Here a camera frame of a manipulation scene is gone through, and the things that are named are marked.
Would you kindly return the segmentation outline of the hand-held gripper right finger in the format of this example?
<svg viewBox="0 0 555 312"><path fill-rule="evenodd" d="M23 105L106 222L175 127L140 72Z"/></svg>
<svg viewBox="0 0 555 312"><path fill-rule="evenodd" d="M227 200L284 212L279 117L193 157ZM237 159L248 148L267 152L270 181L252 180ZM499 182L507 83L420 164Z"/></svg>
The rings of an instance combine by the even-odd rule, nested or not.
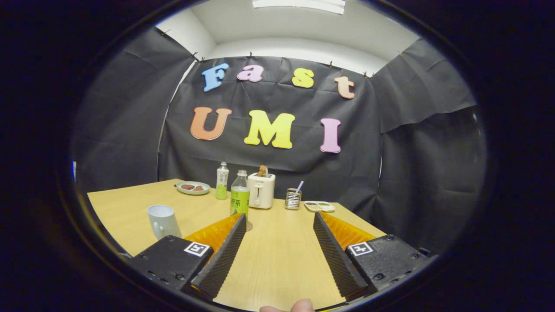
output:
<svg viewBox="0 0 555 312"><path fill-rule="evenodd" d="M430 262L395 235L375 237L325 212L315 213L313 230L339 293L348 301L390 288Z"/></svg>

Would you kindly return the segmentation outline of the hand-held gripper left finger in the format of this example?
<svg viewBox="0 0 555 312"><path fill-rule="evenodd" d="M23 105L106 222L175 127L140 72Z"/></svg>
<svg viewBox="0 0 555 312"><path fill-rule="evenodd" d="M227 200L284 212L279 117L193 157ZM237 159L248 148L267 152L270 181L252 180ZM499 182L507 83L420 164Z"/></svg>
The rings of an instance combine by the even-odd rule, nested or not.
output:
<svg viewBox="0 0 555 312"><path fill-rule="evenodd" d="M246 227L246 215L237 213L185 238L167 235L129 263L154 283L212 301L228 276Z"/></svg>

